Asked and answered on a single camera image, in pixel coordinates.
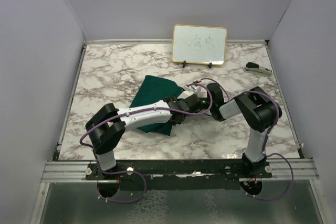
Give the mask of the green surgical cloth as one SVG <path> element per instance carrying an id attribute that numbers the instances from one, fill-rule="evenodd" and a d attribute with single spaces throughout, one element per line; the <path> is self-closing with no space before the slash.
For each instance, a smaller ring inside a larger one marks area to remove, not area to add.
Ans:
<path id="1" fill-rule="evenodd" d="M 135 108 L 152 104 L 167 97 L 177 98 L 183 91 L 184 89 L 174 81 L 146 75 L 130 107 Z M 170 136 L 172 125 L 169 123 L 156 123 L 142 126 L 138 129 L 144 133 L 155 132 Z"/>

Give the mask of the white board with frame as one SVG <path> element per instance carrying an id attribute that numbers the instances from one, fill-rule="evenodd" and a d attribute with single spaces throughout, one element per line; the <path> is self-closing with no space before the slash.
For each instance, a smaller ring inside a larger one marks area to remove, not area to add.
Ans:
<path id="1" fill-rule="evenodd" d="M 176 24 L 173 28 L 172 61 L 221 66 L 225 62 L 225 27 Z"/>

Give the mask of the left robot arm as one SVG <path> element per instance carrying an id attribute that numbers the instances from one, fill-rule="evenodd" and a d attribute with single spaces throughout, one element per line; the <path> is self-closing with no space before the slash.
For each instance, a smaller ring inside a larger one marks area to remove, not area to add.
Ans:
<path id="1" fill-rule="evenodd" d="M 104 105 L 85 125 L 99 162 L 99 175 L 104 179 L 115 175 L 114 149 L 125 132 L 151 124 L 181 124 L 186 116 L 199 113 L 205 105 L 207 102 L 195 94 L 184 99 L 167 97 L 127 109 L 117 109 L 112 103 Z"/>

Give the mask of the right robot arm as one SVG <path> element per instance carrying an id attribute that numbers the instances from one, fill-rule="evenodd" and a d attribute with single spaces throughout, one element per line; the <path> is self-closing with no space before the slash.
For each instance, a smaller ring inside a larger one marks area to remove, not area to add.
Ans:
<path id="1" fill-rule="evenodd" d="M 280 106 L 260 87 L 227 102 L 218 83 L 213 82 L 206 87 L 213 99 L 210 113 L 215 120 L 225 121 L 242 114 L 249 125 L 248 145 L 242 155 L 241 171 L 246 177 L 254 177 L 266 162 L 266 143 L 269 133 L 282 117 Z"/>

